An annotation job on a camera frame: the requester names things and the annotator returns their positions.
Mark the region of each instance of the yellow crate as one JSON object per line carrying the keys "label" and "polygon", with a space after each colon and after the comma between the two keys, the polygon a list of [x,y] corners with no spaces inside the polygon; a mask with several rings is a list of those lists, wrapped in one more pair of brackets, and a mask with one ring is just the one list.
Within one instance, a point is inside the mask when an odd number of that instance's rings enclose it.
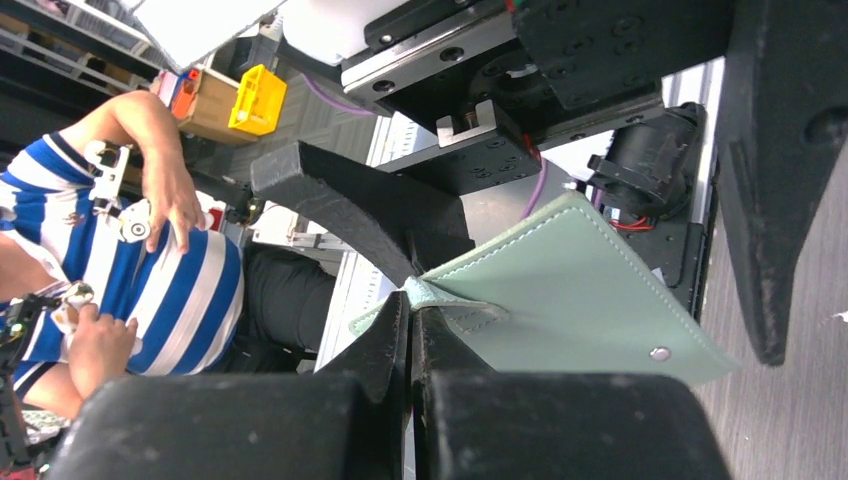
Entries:
{"label": "yellow crate", "polygon": [[236,106],[230,113],[229,127],[265,135],[277,128],[288,85],[268,71],[265,65],[257,65],[244,72],[239,85]]}

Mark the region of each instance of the black pants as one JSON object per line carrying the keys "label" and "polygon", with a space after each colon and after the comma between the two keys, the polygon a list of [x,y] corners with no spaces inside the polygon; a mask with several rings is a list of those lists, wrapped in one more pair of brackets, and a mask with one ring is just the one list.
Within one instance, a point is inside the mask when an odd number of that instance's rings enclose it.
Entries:
{"label": "black pants", "polygon": [[317,352],[335,277],[318,262],[277,247],[244,253],[244,306],[223,358],[208,372],[294,371],[304,351]]}

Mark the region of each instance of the hand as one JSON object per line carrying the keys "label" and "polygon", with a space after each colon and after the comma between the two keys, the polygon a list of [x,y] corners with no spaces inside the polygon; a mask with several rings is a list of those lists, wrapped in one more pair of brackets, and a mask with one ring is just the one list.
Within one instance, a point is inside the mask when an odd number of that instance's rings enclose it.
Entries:
{"label": "hand", "polygon": [[182,158],[145,159],[143,175],[144,196],[150,202],[147,252],[156,251],[166,220],[174,228],[180,252],[188,252],[189,232],[194,227],[205,228],[206,220]]}
{"label": "hand", "polygon": [[83,399],[100,385],[123,375],[138,330],[135,320],[124,325],[111,315],[98,314],[98,308],[93,304],[80,309],[76,319],[77,330],[68,348],[71,379]]}

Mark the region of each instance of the red wire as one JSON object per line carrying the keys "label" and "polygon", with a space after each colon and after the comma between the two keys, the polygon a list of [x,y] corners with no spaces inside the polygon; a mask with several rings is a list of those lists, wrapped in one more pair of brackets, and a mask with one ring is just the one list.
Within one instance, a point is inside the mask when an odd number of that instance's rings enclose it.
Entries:
{"label": "red wire", "polygon": [[536,159],[537,162],[542,163],[542,154],[539,152],[539,149],[536,148],[536,145],[533,144],[533,140],[530,138],[530,135],[524,134],[524,144],[527,145],[527,150],[530,151],[530,154],[533,155],[533,158]]}
{"label": "red wire", "polygon": [[630,225],[622,225],[617,220],[613,220],[610,222],[610,225],[612,225],[617,230],[624,230],[626,232],[647,232],[649,230],[654,229],[653,225],[646,224],[647,221],[648,217],[642,217],[639,220],[636,220],[636,222],[631,223]]}

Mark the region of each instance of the blue and white striped shirt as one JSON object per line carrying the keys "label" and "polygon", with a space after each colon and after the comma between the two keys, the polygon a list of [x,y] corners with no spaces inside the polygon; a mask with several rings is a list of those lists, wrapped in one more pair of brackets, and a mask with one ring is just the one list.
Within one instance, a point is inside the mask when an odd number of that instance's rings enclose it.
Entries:
{"label": "blue and white striped shirt", "polygon": [[[143,348],[130,358],[130,372],[193,374],[214,364],[241,313],[238,248],[218,232],[193,230],[182,255],[170,226],[153,254],[143,242],[119,241],[92,215],[87,166],[56,133],[27,147],[0,174],[0,207],[13,212],[0,220],[0,231],[57,279],[89,284],[101,312],[138,320]],[[7,306],[0,304],[0,312]],[[64,335],[42,315],[15,373],[18,395],[23,398],[57,362],[67,362],[66,352]]]}

